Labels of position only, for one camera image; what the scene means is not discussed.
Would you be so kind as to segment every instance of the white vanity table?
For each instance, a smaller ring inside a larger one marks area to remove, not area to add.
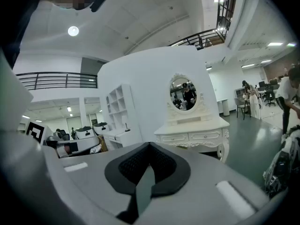
[[[187,111],[175,107],[170,93],[178,94],[182,90],[174,89],[174,86],[172,88],[172,84],[183,78],[188,80],[185,75],[176,74],[170,81],[171,91],[168,89],[167,93],[168,118],[165,124],[154,132],[156,142],[186,147],[195,152],[217,151],[224,163],[229,153],[229,123],[218,116],[212,116],[205,105],[200,88],[195,84],[195,105]]]

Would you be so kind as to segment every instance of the black metal railing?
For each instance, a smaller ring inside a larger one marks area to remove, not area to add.
[[[16,74],[28,90],[47,88],[97,88],[97,75],[68,72]]]
[[[224,41],[224,37],[218,32],[218,30],[210,29],[185,37],[176,41],[175,43],[170,44],[169,46],[193,45],[197,48],[197,50],[201,50],[205,47],[224,43]]]
[[[182,38],[169,46],[193,45],[197,50],[222,44],[232,21],[236,0],[218,0],[216,28]]]

